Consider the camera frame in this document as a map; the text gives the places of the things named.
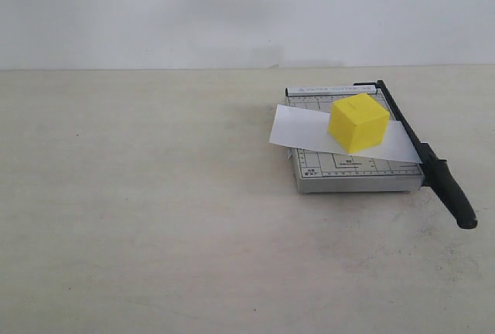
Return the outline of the white paper strip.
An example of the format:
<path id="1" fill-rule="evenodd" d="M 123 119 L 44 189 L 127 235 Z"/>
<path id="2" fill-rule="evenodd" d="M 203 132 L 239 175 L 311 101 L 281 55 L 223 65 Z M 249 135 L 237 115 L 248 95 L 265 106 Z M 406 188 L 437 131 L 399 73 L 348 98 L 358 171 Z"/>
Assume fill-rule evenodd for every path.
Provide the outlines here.
<path id="1" fill-rule="evenodd" d="M 327 132 L 330 114 L 298 107 L 278 105 L 269 142 L 287 148 L 345 155 L 347 152 Z M 421 159 L 399 121 L 388 123 L 380 145 L 364 149 L 355 156 L 397 162 L 419 163 Z"/>

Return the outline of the yellow foam cube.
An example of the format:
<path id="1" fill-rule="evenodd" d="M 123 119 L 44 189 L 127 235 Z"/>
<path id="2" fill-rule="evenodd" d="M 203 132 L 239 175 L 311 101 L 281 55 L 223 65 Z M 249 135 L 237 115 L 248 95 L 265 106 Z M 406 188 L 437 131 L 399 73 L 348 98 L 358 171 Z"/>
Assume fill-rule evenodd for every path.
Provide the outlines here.
<path id="1" fill-rule="evenodd" d="M 346 153 L 353 154 L 380 145 L 390 117 L 369 94 L 356 94 L 332 103 L 327 131 Z"/>

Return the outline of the grey paper cutter base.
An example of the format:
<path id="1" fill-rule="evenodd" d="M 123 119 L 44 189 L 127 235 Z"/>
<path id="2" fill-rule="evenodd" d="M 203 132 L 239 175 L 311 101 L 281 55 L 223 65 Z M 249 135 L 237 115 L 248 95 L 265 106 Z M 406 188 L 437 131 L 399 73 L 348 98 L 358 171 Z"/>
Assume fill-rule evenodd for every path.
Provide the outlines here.
<path id="1" fill-rule="evenodd" d="M 285 103 L 328 112 L 331 103 L 352 94 L 367 93 L 395 114 L 375 82 L 339 87 L 287 87 Z M 422 186 L 420 165 L 381 158 L 364 158 L 336 153 L 290 148 L 297 189 L 301 193 L 411 192 Z"/>

